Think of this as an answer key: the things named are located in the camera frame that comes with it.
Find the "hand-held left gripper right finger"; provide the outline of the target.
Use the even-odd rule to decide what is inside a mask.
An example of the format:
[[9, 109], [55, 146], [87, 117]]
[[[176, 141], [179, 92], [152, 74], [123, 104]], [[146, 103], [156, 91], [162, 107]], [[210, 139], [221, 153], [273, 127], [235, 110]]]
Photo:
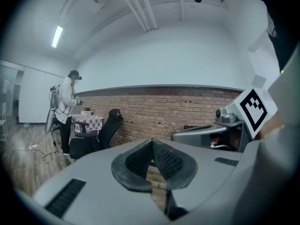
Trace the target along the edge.
[[242, 153], [153, 139], [152, 155], [165, 182], [165, 214], [234, 212], [238, 189], [225, 184]]

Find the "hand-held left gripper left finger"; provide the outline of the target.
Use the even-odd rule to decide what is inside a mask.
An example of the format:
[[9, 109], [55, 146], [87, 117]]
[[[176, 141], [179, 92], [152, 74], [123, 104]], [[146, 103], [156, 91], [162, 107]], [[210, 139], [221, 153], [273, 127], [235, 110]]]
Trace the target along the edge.
[[129, 142], [90, 153], [51, 177], [33, 199], [46, 206], [72, 179], [85, 182], [62, 220], [74, 225], [167, 225], [170, 219], [158, 208], [149, 193], [124, 188], [111, 172], [112, 161], [141, 144]]

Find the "checkered tablecloth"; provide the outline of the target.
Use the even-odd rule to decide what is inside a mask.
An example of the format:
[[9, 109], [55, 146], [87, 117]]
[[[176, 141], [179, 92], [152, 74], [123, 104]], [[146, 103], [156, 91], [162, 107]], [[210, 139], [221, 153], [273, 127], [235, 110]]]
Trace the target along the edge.
[[74, 134], [77, 136], [79, 133], [83, 133], [82, 125], [77, 124], [77, 122], [87, 123], [85, 126], [86, 133], [98, 135], [99, 131], [103, 126], [103, 118], [95, 115], [82, 115], [82, 114], [73, 114], [72, 123], [74, 125]]

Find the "person's right forearm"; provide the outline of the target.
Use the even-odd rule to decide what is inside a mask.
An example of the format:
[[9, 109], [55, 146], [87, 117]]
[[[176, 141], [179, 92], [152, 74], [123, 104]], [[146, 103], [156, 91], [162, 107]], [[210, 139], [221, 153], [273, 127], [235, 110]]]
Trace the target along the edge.
[[268, 133], [277, 129], [283, 125], [279, 111], [277, 111], [265, 124], [262, 126], [258, 134], [256, 135], [256, 140], [263, 139]]

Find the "ceiling light bar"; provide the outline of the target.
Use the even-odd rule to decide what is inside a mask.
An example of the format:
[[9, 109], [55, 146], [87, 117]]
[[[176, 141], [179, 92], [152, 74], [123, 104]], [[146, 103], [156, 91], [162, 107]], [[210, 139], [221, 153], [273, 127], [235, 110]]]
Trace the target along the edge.
[[57, 44], [59, 42], [62, 32], [63, 32], [63, 28], [61, 26], [57, 26], [54, 36], [53, 36], [53, 39], [52, 39], [52, 48], [57, 47]]

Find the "black office chair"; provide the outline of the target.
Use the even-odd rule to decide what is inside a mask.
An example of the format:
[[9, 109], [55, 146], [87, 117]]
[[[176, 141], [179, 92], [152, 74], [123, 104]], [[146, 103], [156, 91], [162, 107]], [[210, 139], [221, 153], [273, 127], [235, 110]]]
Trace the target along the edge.
[[123, 120], [120, 110], [112, 109], [98, 133], [88, 133], [86, 130], [88, 123], [76, 121], [75, 124], [80, 126], [82, 132], [75, 132], [76, 138], [73, 138], [70, 142], [70, 157], [78, 160], [87, 154], [110, 148], [110, 140], [122, 125]]

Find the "person's black shirt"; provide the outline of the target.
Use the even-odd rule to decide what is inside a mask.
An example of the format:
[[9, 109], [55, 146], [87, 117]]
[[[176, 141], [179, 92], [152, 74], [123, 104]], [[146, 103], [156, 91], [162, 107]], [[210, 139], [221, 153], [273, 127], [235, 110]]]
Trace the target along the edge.
[[267, 31], [282, 71], [300, 42], [300, 0], [261, 1], [267, 8]]

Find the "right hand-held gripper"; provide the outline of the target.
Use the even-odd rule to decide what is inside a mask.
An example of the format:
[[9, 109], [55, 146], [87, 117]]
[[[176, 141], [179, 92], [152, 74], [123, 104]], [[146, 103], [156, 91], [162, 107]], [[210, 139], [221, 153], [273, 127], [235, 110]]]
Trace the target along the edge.
[[[215, 123], [177, 131], [171, 135], [173, 142], [195, 147], [211, 147], [215, 150], [243, 152], [265, 124], [268, 110], [253, 86], [243, 91], [231, 103], [216, 110]], [[218, 138], [211, 143], [211, 135], [228, 131], [228, 144], [221, 144]]]

